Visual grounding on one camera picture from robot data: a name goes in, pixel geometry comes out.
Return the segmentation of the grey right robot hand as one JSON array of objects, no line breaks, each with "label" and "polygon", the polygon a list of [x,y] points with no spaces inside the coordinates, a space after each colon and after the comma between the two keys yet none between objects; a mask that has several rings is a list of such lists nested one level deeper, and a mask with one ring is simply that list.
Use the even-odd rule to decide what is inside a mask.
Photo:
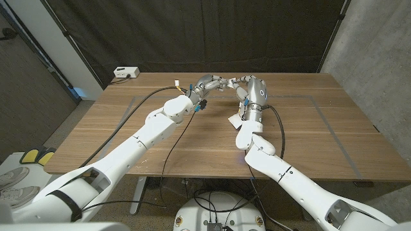
[{"label": "grey right robot hand", "polygon": [[254,75],[229,80],[240,101],[239,117],[242,121],[262,122],[262,109],[267,103],[267,86]]}]

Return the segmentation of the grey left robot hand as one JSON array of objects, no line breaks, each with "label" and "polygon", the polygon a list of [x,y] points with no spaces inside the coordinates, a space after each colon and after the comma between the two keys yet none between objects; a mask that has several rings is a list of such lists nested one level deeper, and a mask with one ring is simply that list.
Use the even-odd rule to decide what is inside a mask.
[{"label": "grey left robot hand", "polygon": [[228,79],[221,76],[207,74],[197,81],[193,88],[186,93],[186,96],[196,105],[205,99],[212,90],[227,88],[228,82]]}]

